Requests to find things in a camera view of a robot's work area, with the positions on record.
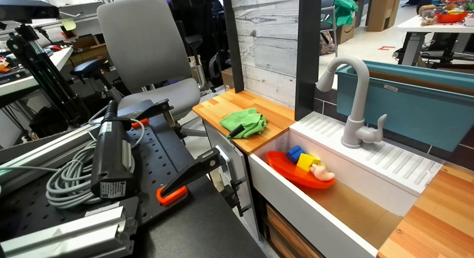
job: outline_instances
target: orange bowl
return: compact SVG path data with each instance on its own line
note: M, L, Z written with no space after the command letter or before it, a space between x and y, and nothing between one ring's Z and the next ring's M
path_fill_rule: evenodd
M267 162L271 168L275 169L275 171L284 178L306 187L326 189L336 182L334 178L329 181L317 179L312 172L306 172L290 162L290 160L286 158L286 154L282 152L267 152Z
M456 14L441 14L441 13L435 13L436 21L438 23L458 23L462 22L464 18L467 17L469 13L456 13Z

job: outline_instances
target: red tape mark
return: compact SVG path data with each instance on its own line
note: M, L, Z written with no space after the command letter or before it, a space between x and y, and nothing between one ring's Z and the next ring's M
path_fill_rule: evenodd
M391 46L382 46L379 50L390 50L390 49L394 49L395 47L391 47Z

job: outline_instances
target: gray cable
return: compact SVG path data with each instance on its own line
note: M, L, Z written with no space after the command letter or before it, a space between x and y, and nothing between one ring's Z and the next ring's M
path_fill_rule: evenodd
M107 107L103 108L95 114L89 120L89 123L91 125L100 124L92 123L91 121L105 111L106 108ZM131 146L134 148L142 141L145 128L139 120L131 120L140 124L142 128L140 138ZM46 184L46 198L50 205L58 209L68 209L76 207L79 204L95 204L102 201L102 199L97 198L90 191L92 165L85 165L90 163L94 157L96 142L97 140L93 140L88 143L82 150L79 150L74 155L72 160L59 169L36 166L14 166L5 169L46 170L54 172L54 175L52 175ZM135 160L133 156L130 172L135 172Z

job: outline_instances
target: yellow toy block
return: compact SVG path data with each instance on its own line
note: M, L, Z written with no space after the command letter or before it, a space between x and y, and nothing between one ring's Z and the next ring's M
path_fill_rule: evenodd
M296 166L309 172L310 167L313 163L318 165L320 163L320 160L306 153L302 153L300 155L300 158L298 159L298 163L296 164Z

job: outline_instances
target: orange clamp pad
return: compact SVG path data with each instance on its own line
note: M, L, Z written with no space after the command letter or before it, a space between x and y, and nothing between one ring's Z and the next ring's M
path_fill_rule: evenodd
M148 123L148 118L147 119L143 119L143 120L140 120L140 122L144 125L146 125ZM140 124L139 123L132 123L132 127L133 129L137 129L137 128L140 128Z
M186 186L183 186L183 187L180 187L177 191L175 191L172 194L169 194L168 196L163 198L161 196L161 190L163 190L164 187L165 186L160 187L156 191L156 199L158 199L159 202L164 206L167 206L168 204L171 204L172 202L176 201L176 199L179 199L181 196L183 196L184 194L186 194L188 192L188 188Z

